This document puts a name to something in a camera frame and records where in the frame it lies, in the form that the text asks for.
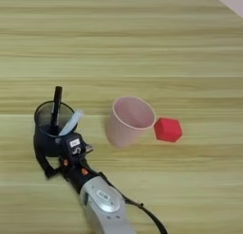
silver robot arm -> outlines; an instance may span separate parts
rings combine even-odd
[[[125,202],[121,194],[100,176],[84,184],[80,199],[96,234],[136,234],[126,219]]]

red cube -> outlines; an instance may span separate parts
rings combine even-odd
[[[177,119],[160,117],[154,128],[158,140],[176,142],[182,136],[182,130]]]

wood grain surface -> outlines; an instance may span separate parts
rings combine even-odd
[[[47,181],[34,157],[33,113],[55,85],[84,109],[90,165],[170,234],[243,233],[243,20],[232,11],[217,0],[0,0],[1,234],[93,233],[72,187]],[[113,148],[103,125],[126,95],[178,118],[183,138],[151,130]],[[158,233],[127,213],[138,234]]]

pen holder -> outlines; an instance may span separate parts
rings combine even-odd
[[[67,135],[53,135],[50,131],[50,121],[53,109],[53,101],[47,101],[41,104],[35,111],[35,134],[34,146],[35,151],[49,157],[56,157],[61,152],[61,141],[67,135],[71,135],[77,128],[77,125]],[[68,121],[71,119],[74,111],[65,103],[61,103],[59,110],[59,129],[58,133],[62,131]]]

pink cup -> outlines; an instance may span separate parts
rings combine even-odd
[[[110,119],[106,124],[109,142],[124,148],[152,128],[156,121],[154,109],[143,99],[122,97],[114,101]]]

